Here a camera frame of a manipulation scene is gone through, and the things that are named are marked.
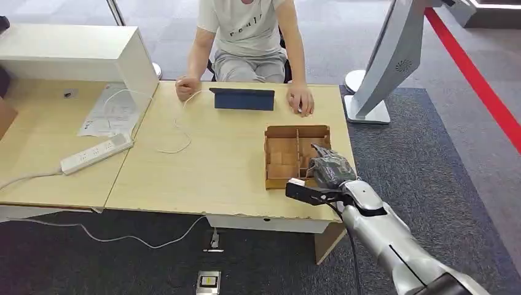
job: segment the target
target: gray carpet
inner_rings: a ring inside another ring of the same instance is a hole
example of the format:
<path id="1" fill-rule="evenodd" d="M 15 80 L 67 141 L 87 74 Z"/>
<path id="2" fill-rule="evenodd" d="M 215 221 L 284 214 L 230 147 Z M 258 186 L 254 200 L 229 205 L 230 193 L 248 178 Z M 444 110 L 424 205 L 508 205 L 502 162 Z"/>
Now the gray carpet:
<path id="1" fill-rule="evenodd" d="M 519 293 L 521 280 L 425 90 L 399 88 L 387 103 L 389 126 L 349 125 L 360 176 L 443 263 L 492 294 Z M 109 210 L 42 217 L 155 245 L 195 218 Z M 150 250 L 130 240 L 94 242 L 80 229 L 0 224 L 0 294 L 193 294 L 197 272 L 207 269 L 223 271 L 222 294 L 355 294 L 347 238 L 317 267 L 312 235 L 226 230 L 225 253 L 205 254 L 207 230 L 202 221 L 183 241 Z M 358 250 L 364 294 L 389 294 L 389 279 Z"/>

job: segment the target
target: blue tablet case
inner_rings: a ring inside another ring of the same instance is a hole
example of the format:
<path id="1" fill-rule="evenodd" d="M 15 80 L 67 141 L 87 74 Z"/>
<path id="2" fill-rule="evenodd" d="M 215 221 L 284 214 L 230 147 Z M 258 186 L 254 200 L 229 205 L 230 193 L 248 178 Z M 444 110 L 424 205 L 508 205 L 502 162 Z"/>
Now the blue tablet case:
<path id="1" fill-rule="evenodd" d="M 210 91 L 215 93 L 216 109 L 273 110 L 273 90 L 210 88 Z"/>

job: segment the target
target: vent grille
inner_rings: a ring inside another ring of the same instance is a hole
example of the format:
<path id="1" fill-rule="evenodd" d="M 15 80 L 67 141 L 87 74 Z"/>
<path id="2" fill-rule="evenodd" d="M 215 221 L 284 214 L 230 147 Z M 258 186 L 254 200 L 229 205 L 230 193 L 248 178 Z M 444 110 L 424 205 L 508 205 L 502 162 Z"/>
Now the vent grille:
<path id="1" fill-rule="evenodd" d="M 400 73 L 404 73 L 404 72 L 408 72 L 410 70 L 411 66 L 412 66 L 412 61 L 402 60 L 394 67 L 394 69 Z"/>

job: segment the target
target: red floor stripe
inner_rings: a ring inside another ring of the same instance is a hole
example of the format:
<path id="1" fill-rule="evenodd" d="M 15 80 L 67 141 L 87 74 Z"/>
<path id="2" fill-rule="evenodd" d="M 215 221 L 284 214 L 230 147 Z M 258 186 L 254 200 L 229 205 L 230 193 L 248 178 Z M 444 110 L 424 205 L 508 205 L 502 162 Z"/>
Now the red floor stripe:
<path id="1" fill-rule="evenodd" d="M 425 16 L 460 71 L 470 83 L 472 89 L 474 89 L 499 127 L 503 129 L 503 132 L 505 132 L 506 136 L 521 154 L 521 126 L 515 117 L 510 113 L 494 90 L 492 90 L 483 75 L 481 75 L 467 53 L 465 53 L 454 36 L 452 36 L 449 29 L 443 24 L 434 9 L 427 8 L 425 10 Z"/>

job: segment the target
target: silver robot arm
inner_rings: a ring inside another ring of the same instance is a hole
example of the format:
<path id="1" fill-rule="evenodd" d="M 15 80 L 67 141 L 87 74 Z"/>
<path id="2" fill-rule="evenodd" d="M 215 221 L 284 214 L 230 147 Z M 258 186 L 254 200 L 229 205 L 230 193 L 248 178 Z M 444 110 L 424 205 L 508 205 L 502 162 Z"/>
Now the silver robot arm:
<path id="1" fill-rule="evenodd" d="M 292 179 L 286 195 L 312 205 L 342 202 L 345 226 L 385 269 L 399 295 L 489 295 L 471 277 L 429 255 L 364 181 L 347 181 L 339 190 L 330 190 L 305 187 L 303 181 Z"/>

